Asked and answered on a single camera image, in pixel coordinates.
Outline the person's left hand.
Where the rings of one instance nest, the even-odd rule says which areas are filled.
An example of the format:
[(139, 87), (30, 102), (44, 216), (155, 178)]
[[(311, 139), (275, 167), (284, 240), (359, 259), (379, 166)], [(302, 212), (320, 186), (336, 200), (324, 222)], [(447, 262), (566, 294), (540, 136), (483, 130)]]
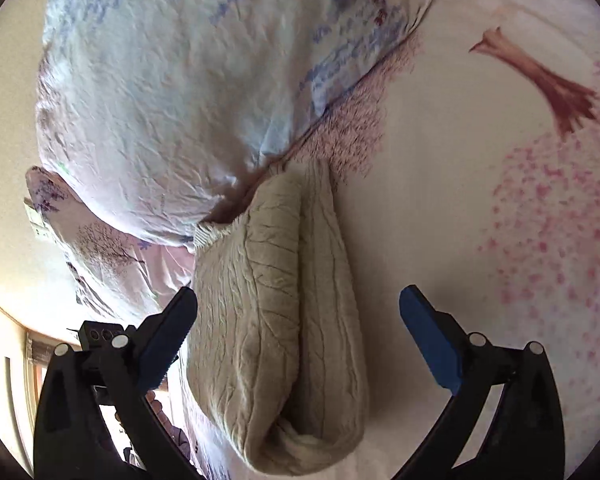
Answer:
[(169, 393), (163, 390), (148, 390), (145, 396), (149, 406), (155, 413), (164, 430), (168, 433), (171, 439), (176, 442), (180, 436), (180, 430), (176, 428), (170, 419), (171, 404)]

